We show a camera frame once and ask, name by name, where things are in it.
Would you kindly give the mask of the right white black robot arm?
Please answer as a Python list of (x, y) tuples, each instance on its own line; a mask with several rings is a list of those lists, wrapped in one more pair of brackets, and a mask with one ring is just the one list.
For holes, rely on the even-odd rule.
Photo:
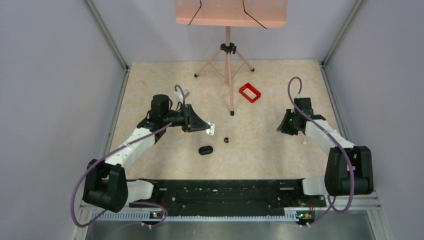
[(325, 173), (304, 178), (302, 187), (293, 192), (299, 206), (307, 206), (315, 195), (333, 197), (369, 195), (374, 190), (372, 153), (367, 146), (358, 146), (343, 138), (326, 119), (314, 114), (309, 97), (293, 100), (294, 109), (287, 109), (277, 131), (287, 135), (303, 133), (327, 155)]

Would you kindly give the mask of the white earbud charging case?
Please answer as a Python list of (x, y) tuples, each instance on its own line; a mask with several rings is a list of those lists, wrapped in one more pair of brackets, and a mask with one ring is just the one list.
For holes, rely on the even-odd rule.
[(213, 136), (215, 134), (215, 124), (212, 122), (207, 123), (209, 128), (205, 130), (205, 133), (209, 136)]

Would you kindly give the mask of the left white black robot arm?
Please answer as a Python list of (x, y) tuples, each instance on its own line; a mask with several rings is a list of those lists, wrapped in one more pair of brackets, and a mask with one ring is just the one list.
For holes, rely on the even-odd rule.
[(130, 192), (127, 171), (138, 158), (154, 146), (169, 127), (180, 127), (183, 132), (204, 131), (214, 135), (215, 124), (199, 117), (190, 103), (177, 110), (171, 109), (171, 99), (165, 94), (154, 95), (146, 117), (135, 127), (132, 134), (117, 149), (102, 159), (93, 159), (84, 174), (82, 200), (102, 209), (118, 213), (129, 199), (142, 200), (154, 207), (160, 202), (160, 193), (151, 182), (143, 180)]

